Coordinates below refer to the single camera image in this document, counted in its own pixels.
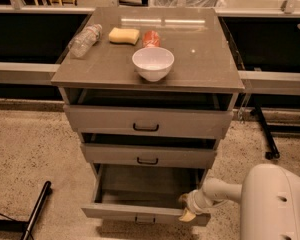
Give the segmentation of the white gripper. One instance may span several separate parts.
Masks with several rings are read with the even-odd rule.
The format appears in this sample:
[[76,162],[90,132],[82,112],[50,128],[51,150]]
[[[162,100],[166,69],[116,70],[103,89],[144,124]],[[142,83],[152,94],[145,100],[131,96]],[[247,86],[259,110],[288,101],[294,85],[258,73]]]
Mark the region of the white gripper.
[[190,222],[196,218],[196,215],[203,214],[206,209],[213,206],[213,201],[201,190],[193,190],[190,193],[184,193],[178,200],[179,202],[186,202],[186,208],[179,217],[181,222]]

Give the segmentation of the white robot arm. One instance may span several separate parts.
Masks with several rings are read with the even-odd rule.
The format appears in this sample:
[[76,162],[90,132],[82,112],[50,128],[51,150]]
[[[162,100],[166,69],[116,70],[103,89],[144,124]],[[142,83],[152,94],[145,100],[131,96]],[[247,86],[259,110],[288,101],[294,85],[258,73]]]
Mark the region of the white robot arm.
[[217,178],[180,197],[182,222],[231,200],[240,205],[240,240],[300,240],[300,177],[273,164],[253,167],[241,184]]

